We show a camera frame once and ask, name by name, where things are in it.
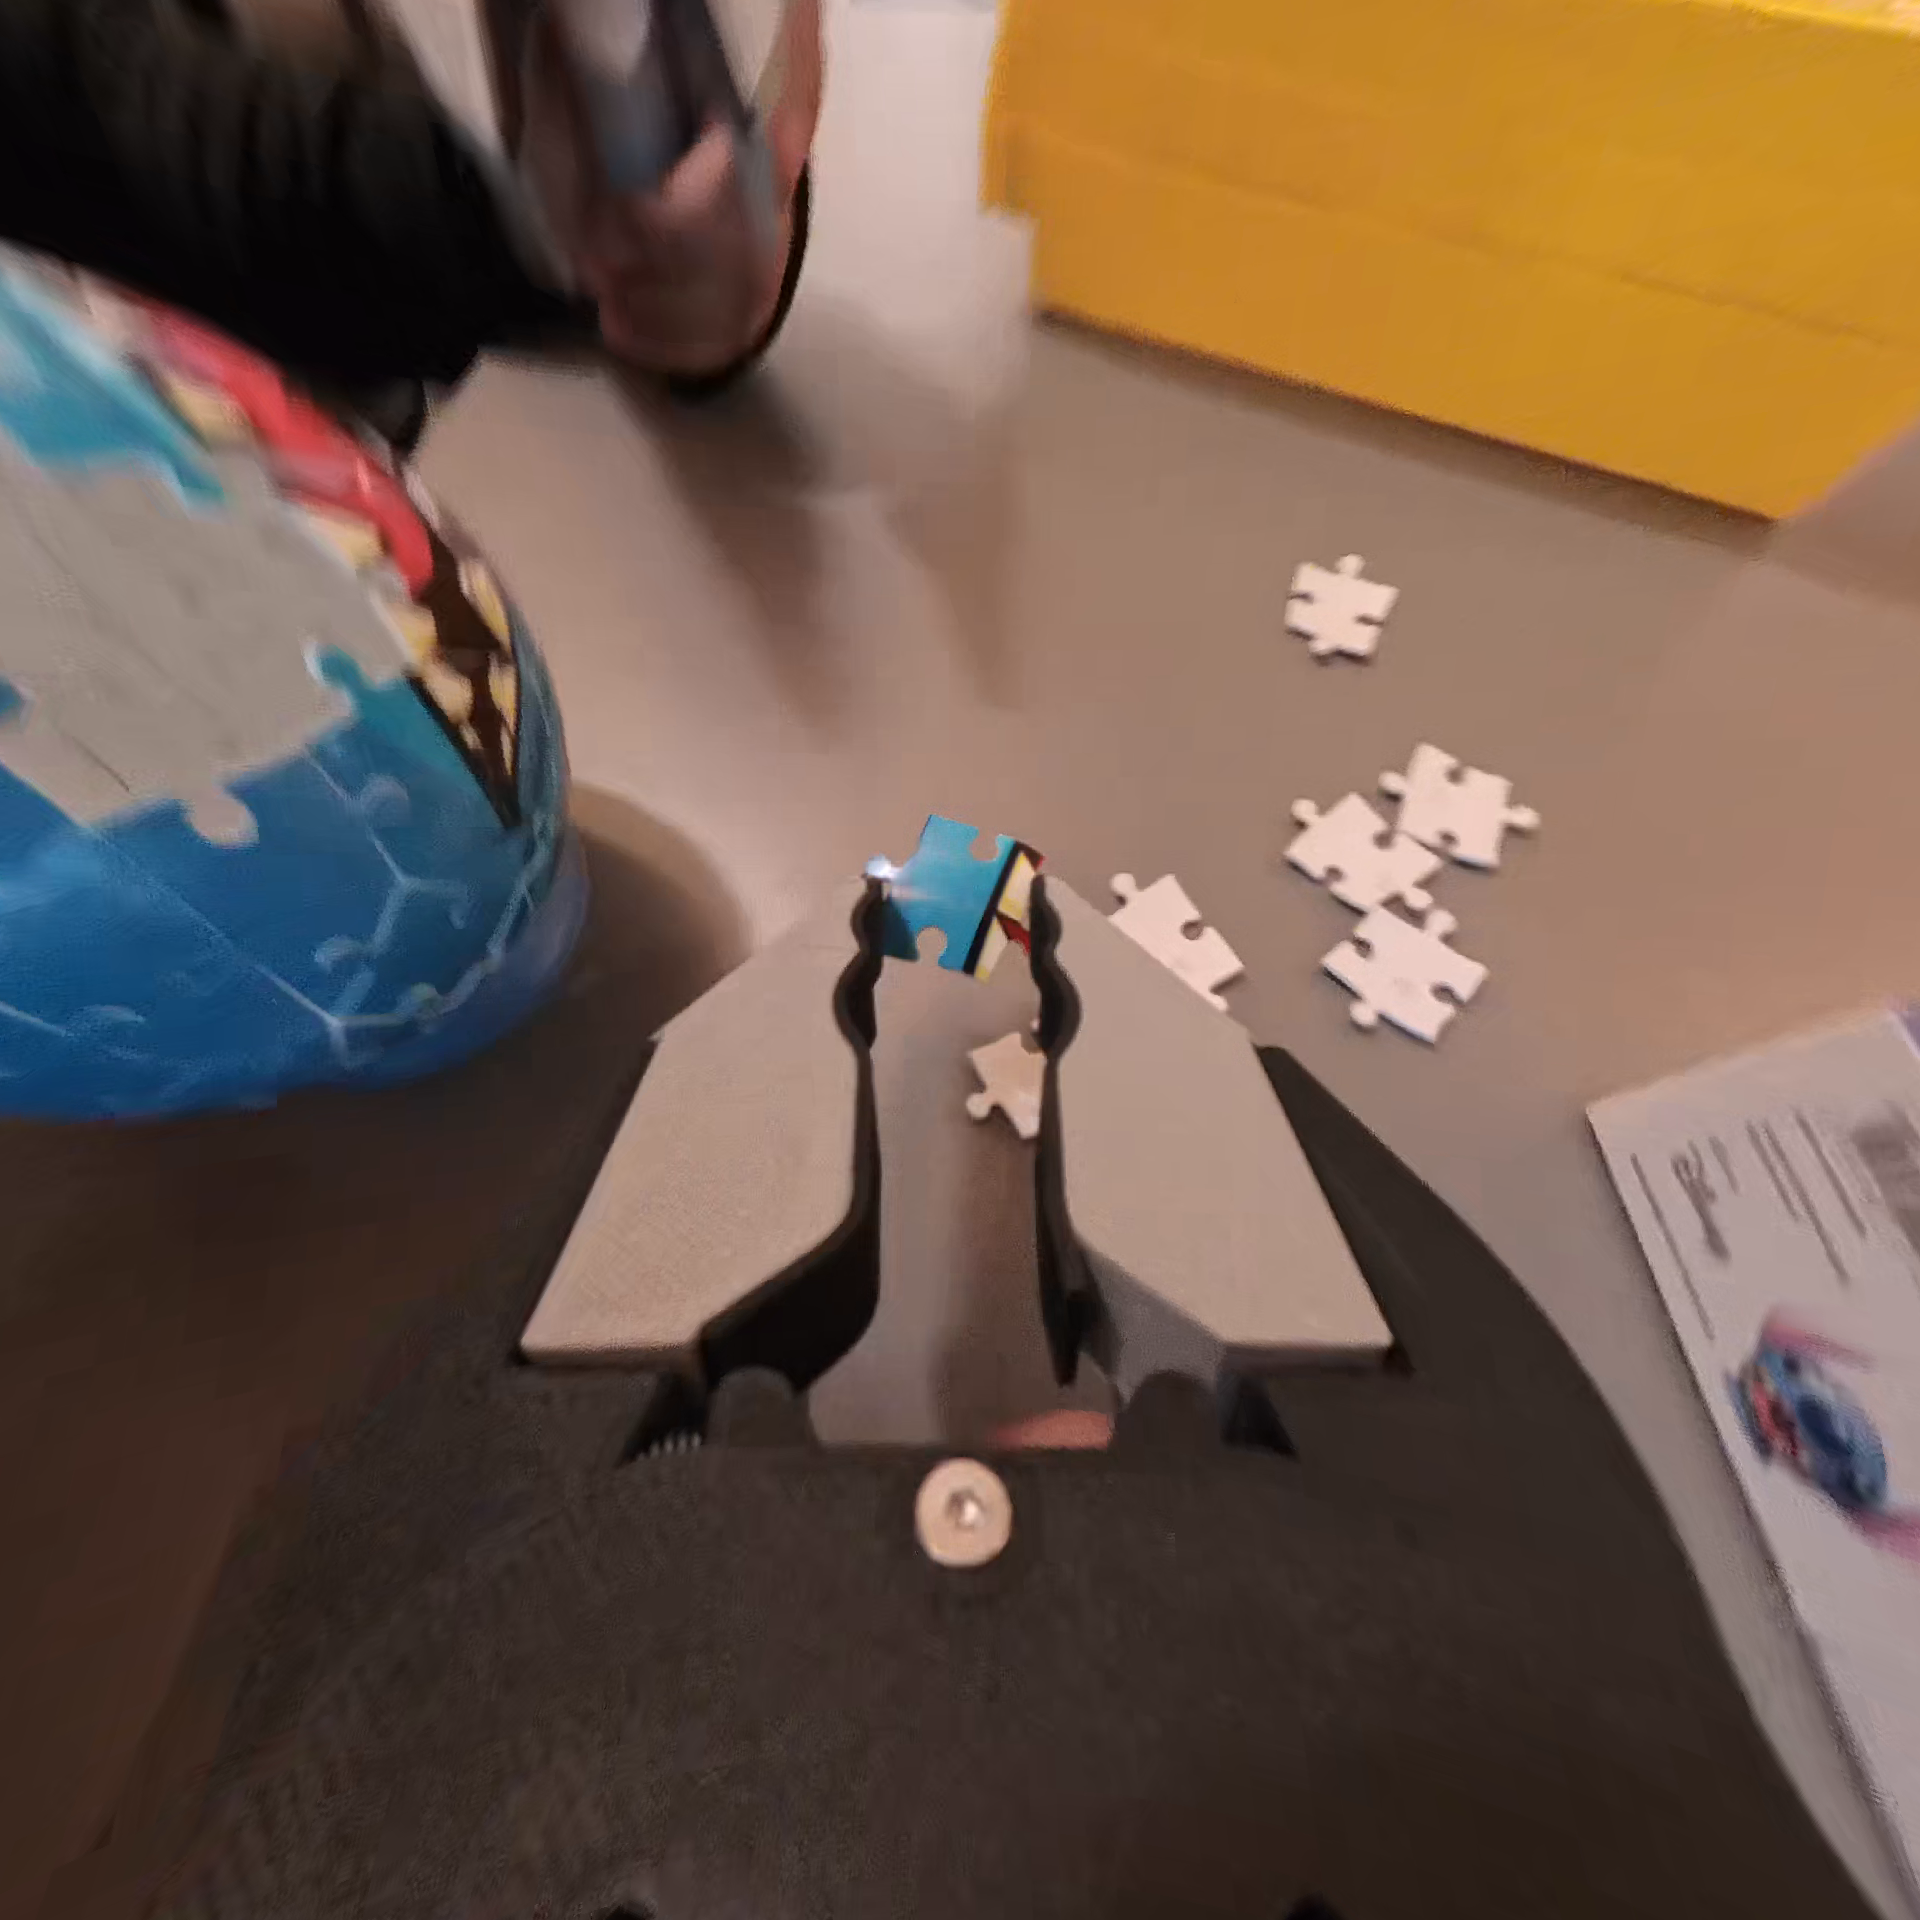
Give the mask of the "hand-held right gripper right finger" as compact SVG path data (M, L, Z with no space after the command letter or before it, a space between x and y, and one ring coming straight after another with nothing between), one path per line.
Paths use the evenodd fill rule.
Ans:
M1034 1162L1041 1321L1129 1402L1280 1371L1379 1371L1382 1308L1260 1043L1063 880L1036 880L1044 1055Z

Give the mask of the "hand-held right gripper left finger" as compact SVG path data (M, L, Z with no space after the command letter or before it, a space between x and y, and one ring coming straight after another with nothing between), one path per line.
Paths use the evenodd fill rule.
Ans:
M879 1301L883 894L815 914L667 1019L520 1333L540 1367L635 1367L700 1398L815 1387Z

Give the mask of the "white puzzle pieces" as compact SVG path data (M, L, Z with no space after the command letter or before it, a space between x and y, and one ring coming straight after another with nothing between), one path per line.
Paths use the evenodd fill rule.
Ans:
M1290 579L1285 629L1316 660L1369 660L1399 597L1399 587L1364 571L1364 554L1307 561ZM1352 1025L1391 1025L1434 1043L1484 986L1488 968L1454 948L1454 916L1434 903L1433 880L1441 866L1496 872L1505 836L1542 830L1542 810L1520 804L1501 774L1426 741L1405 765L1382 770L1376 791L1395 800L1395 820L1364 791L1329 804L1292 800L1285 864L1352 914L1352 931L1320 958L1320 974L1350 994ZM1242 978L1242 961L1183 881L1111 874L1107 886L1114 903L1107 923L1226 1015L1226 984ZM975 1043L969 1067L965 1115L973 1124L1000 1115L1018 1137L1036 1137L1041 1049L1016 1030Z

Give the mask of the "blue multicoloured puzzle piece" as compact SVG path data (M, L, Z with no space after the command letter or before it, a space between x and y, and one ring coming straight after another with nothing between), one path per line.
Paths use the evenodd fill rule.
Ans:
M1044 854L1031 842L980 836L969 822L929 816L907 859L863 864L863 880L879 886L879 958L918 961L924 934L939 934L939 968L988 979L1008 948L1031 950L1031 894L1041 872Z

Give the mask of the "blue puzzle ball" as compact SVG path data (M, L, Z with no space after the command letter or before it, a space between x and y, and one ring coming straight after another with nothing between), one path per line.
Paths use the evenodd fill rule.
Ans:
M546 656L404 453L5 247L5 1115L448 1072L588 905Z

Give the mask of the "printed cardboard puzzle box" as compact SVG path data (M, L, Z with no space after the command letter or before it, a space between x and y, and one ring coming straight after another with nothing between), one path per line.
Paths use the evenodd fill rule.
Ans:
M1600 1098L1589 1129L1915 1888L1915 1001Z

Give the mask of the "person's left hand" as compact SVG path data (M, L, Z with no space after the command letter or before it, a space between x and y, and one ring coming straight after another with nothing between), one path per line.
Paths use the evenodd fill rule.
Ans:
M810 237L820 107L815 87L789 87L765 118L771 230L755 219L724 126L704 131L645 191L577 191L577 279L600 343L627 368L714 392L776 338Z

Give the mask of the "yellow plastic bin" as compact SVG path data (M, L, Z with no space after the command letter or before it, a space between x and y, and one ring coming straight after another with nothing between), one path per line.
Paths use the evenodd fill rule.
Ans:
M1041 313L1788 517L1915 423L1915 5L1000 5Z

